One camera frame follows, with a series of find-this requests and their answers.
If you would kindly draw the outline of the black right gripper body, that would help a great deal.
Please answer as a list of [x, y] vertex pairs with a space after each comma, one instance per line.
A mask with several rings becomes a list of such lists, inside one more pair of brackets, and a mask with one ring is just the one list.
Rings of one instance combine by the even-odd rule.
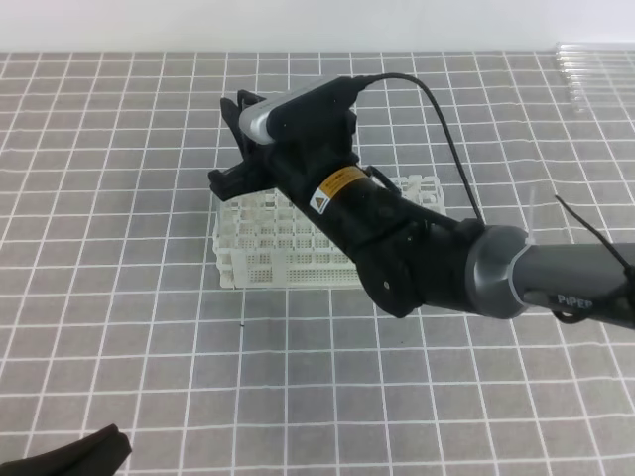
[[268, 148], [276, 187], [347, 257], [407, 229], [405, 200], [376, 183], [353, 152], [353, 113]]

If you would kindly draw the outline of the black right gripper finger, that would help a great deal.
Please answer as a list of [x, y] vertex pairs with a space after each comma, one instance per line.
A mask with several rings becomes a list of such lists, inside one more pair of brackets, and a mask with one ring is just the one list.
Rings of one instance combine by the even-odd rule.
[[266, 169], [247, 161], [226, 171], [212, 170], [207, 176], [211, 192], [222, 202], [276, 187]]
[[220, 99], [220, 112], [243, 161], [265, 164], [271, 153], [271, 135], [267, 126], [271, 101], [253, 92], [239, 90], [236, 100]]

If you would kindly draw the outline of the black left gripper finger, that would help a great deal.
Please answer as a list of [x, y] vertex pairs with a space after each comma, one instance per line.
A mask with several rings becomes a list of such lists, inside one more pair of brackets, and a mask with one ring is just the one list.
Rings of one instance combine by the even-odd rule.
[[115, 475], [132, 453], [127, 435], [115, 424], [56, 450], [1, 464], [6, 476]]

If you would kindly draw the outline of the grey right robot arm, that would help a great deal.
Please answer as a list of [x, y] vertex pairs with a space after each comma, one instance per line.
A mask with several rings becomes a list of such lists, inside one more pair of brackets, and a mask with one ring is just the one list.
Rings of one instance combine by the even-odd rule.
[[355, 265], [369, 297], [404, 317], [422, 305], [510, 319], [530, 306], [563, 323], [634, 325], [634, 247], [531, 245], [524, 230], [455, 220], [374, 181], [352, 149], [355, 115], [330, 116], [299, 138], [260, 145], [239, 128], [258, 96], [222, 99], [242, 162], [209, 175], [228, 200], [275, 188]]

